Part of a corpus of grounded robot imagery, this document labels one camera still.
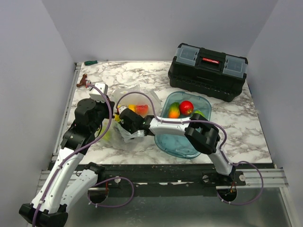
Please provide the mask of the fake peach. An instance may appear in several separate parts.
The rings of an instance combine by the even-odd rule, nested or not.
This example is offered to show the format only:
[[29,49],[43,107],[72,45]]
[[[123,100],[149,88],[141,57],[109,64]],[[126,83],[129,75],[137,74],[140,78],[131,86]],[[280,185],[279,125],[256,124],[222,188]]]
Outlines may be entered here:
[[149,112],[148,105],[136,105],[135,106],[135,113],[140,115],[141,117],[146,117]]

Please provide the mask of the translucent printed plastic bag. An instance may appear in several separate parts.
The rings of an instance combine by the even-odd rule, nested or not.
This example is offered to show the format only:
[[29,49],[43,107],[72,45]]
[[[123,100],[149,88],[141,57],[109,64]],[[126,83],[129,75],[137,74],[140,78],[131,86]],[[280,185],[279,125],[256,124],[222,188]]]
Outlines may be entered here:
[[160,114],[161,100],[152,89],[139,85],[118,88],[113,92],[114,119],[102,141],[115,148],[135,147],[148,134],[145,117]]

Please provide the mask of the orange green fake mango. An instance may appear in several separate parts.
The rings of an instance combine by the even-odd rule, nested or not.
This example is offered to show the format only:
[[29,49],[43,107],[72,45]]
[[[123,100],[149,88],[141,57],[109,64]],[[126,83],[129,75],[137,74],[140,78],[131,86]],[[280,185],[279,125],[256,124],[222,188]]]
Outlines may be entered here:
[[174,102],[169,107],[168,117],[177,119],[177,118],[179,118],[179,116],[180,116],[179,103]]

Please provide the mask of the red fake fruit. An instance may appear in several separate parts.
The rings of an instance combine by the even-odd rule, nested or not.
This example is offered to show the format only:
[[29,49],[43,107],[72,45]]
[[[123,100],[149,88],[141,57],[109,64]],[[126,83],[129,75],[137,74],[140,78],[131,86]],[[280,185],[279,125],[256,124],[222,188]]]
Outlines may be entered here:
[[179,104],[179,111],[182,115],[185,116],[191,115],[193,110],[194,110],[194,105],[188,100],[185,100]]

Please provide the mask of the green fake fruit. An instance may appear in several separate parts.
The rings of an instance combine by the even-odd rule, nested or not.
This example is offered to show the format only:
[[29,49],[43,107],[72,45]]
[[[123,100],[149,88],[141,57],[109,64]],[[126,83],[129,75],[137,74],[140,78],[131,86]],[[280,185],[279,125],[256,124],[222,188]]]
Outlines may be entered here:
[[199,110],[195,110],[195,111],[193,112],[193,114],[199,114],[200,116],[205,117],[205,115],[203,114],[203,112],[201,112],[201,111],[199,111]]

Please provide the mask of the light green fake pear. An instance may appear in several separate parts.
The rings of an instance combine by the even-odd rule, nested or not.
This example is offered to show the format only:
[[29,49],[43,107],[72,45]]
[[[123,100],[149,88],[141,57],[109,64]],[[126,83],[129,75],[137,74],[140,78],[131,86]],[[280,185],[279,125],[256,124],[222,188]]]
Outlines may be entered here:
[[106,142],[110,142],[112,139],[112,133],[110,131],[107,131],[101,139]]

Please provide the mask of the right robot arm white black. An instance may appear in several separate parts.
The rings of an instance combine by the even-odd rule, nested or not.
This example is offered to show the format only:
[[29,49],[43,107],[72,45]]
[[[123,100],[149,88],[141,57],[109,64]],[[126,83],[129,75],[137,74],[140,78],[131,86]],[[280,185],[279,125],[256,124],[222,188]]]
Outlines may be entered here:
[[129,136],[157,136],[177,135],[187,138],[196,151],[208,155],[218,173],[218,181],[229,185],[235,180],[235,167],[228,160],[222,150],[219,131],[224,134],[225,143],[227,133],[224,128],[208,121],[202,115],[195,113],[189,118],[171,119],[148,115],[141,117],[129,108],[122,106],[118,109],[120,122],[124,132]]

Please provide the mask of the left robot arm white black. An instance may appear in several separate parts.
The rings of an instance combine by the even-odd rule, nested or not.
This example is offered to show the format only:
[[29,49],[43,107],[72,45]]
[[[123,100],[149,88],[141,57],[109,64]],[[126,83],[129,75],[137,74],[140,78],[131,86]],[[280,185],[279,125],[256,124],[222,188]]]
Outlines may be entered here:
[[19,214],[34,227],[63,227],[70,209],[91,186],[105,181],[104,169],[90,163],[72,184],[69,181],[89,147],[96,142],[95,133],[104,119],[111,120],[115,103],[85,98],[78,102],[75,119],[64,133],[57,160],[36,197],[22,204]]

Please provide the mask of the brown water tap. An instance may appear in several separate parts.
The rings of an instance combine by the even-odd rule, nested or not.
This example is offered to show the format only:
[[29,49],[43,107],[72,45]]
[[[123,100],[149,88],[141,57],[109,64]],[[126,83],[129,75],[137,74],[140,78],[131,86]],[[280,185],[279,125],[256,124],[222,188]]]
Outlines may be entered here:
[[76,87],[88,87],[88,84],[91,84],[91,81],[88,79],[88,75],[84,73],[80,82],[76,84]]

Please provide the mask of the teal transparent plastic tray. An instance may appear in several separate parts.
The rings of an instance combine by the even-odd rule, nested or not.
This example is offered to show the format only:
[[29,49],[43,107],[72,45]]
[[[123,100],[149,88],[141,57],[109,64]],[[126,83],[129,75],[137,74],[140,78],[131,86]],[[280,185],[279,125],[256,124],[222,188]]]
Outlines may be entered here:
[[[169,116],[169,107],[172,103],[181,103],[185,100],[193,104],[194,111],[200,111],[207,120],[210,120],[212,108],[208,100],[181,91],[173,92],[167,97],[160,117],[167,118]],[[200,152],[196,151],[186,137],[162,134],[156,135],[154,140],[158,148],[175,157],[192,159],[200,155]]]

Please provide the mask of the green handled screwdriver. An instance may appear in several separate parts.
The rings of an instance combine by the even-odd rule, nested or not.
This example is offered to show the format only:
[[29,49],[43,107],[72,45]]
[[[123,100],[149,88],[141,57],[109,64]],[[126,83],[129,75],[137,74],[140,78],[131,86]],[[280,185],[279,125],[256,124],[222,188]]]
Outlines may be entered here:
[[85,66],[91,66],[91,65],[95,65],[95,64],[98,64],[98,63],[101,63],[101,62],[106,62],[107,60],[105,61],[85,61],[84,62],[84,65]]

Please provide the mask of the black mounting base rail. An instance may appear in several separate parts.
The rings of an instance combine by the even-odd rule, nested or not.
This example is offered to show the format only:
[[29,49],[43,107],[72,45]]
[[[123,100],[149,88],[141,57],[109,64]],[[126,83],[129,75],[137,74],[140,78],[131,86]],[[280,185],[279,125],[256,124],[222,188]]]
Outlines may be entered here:
[[102,165],[98,182],[88,194],[94,199],[108,197],[173,197],[216,196],[216,187],[230,189],[232,184],[244,186],[239,179],[242,171],[232,170],[229,176],[217,173],[213,164],[163,164],[163,165]]

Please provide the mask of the aluminium frame rail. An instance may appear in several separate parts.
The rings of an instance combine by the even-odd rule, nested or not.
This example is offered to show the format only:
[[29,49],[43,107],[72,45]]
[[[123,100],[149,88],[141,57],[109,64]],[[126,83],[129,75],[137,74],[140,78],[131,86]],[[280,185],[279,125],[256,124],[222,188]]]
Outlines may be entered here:
[[284,188],[289,183],[283,169],[243,169],[236,187],[239,188]]

